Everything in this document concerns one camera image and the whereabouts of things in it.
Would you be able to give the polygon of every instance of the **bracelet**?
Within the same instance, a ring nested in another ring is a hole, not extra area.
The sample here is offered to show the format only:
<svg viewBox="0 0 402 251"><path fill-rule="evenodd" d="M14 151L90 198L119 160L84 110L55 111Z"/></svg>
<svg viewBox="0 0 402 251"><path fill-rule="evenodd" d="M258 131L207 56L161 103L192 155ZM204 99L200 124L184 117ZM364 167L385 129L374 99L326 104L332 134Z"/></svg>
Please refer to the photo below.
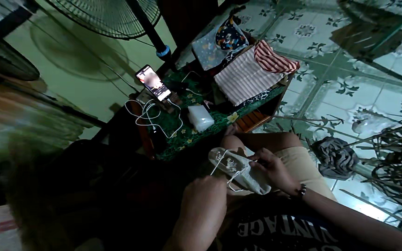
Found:
<svg viewBox="0 0 402 251"><path fill-rule="evenodd" d="M301 188L300 188L300 190L298 190L298 195L297 196L295 196L295 198L297 198L297 199L302 199L302 197L305 195L305 193L306 193L306 185L305 184L303 184L303 183L300 183L300 185L301 185Z"/></svg>

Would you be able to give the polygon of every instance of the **gray cloth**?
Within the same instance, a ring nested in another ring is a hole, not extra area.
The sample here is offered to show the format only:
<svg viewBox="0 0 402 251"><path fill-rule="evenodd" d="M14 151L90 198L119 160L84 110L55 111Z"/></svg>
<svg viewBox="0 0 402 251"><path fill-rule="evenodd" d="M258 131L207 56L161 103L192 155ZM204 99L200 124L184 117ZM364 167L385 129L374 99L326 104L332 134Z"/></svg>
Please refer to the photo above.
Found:
<svg viewBox="0 0 402 251"><path fill-rule="evenodd" d="M341 139L325 137L311 145L311 149L321 162L319 172L322 176L337 180L350 178L354 166L359 163L359 158L348 146L342 149L347 144Z"/></svg>

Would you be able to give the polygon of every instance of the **floral tablecloth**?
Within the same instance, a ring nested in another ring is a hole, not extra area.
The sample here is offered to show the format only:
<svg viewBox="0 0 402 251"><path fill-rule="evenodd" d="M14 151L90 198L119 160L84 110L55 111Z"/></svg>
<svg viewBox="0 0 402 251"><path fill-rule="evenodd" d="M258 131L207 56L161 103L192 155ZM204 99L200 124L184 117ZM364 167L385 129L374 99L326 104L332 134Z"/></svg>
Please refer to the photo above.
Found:
<svg viewBox="0 0 402 251"><path fill-rule="evenodd" d="M186 72L178 71L173 73L164 78L163 82L167 81L179 81L187 75ZM193 90L194 92L198 92L197 85L198 83L191 80L190 76L187 77L184 82L187 82L189 85L189 89ZM156 157L160 160L169 161L174 158L180 151L184 150L187 147L191 147L196 142L201 140L204 137L207 137L212 134L217 134L223 129L225 129L228 125L235 122L238 118L250 113L251 111L257 109L259 106L263 105L264 103L268 102L269 100L275 98L277 95L281 94L283 91L283 87L273 88L266 99L256 101L252 104L248 104L238 111L233 112L232 114L223 114L218 111L210 111L210 116L215 120L215 124L210 126L203 132L197 132L193 129L192 124L183 124L182 128L173 135L172 138L167 139L168 147L165 149L164 152L157 154ZM187 108L187 106L195 106L201 105L203 102L203 97L199 95L192 94L190 92L185 93L184 95L180 95L180 99L182 100L181 108ZM178 127L181 125L180 120L178 119L179 111L177 108L175 112L167 113L162 112L159 117L153 119L155 124L161 125L161 127L165 130L167 135L173 133Z"/></svg>

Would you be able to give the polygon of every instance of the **wall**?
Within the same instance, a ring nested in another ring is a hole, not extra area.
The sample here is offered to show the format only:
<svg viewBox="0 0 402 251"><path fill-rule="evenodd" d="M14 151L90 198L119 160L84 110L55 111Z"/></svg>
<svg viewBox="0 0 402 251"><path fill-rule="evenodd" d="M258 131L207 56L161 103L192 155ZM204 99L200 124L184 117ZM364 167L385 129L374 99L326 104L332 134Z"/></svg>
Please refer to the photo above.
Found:
<svg viewBox="0 0 402 251"><path fill-rule="evenodd" d="M126 95L133 89L101 64L98 57L139 90L142 86L134 73L146 64L156 70L163 63L149 45L97 35L64 17L48 3L42 0L38 3L98 56L94 56L41 10L5 40L38 68L48 86L49 95L61 96L101 121L108 122L114 115L111 107L116 104L122 106L128 100ZM175 42L162 18L155 29L174 51ZM147 36L139 40L151 44ZM90 139L98 130L97 127L86 129L80 138Z"/></svg>

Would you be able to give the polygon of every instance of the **red and white striped fabric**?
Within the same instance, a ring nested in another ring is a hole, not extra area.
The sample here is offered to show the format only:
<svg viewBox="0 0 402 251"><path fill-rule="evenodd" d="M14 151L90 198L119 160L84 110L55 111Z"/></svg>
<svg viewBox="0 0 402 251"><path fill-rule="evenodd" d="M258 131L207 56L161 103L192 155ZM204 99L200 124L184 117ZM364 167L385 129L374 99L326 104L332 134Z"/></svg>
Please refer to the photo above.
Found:
<svg viewBox="0 0 402 251"><path fill-rule="evenodd" d="M297 61L291 61L284 56L277 55L265 40L255 45L254 57L257 63L265 70L273 73L291 73L300 68Z"/></svg>
<svg viewBox="0 0 402 251"><path fill-rule="evenodd" d="M277 73L267 71L261 66L260 63L257 62L257 60L255 60L256 49L257 46L250 48L248 51L235 58L228 66L226 66L226 68L224 68L214 77L218 87L234 106L238 106L245 100L248 100L255 95L271 88L286 74L291 73L299 68L298 62L292 62L286 58L283 58L284 60L288 60L293 64L290 63L290 67L286 67L284 71ZM275 59L274 55L280 57L275 53L261 55L266 55L266 58L270 58L271 62L273 62ZM272 65L271 69L276 68L274 66L275 64L266 63L264 65L265 68L270 65Z"/></svg>

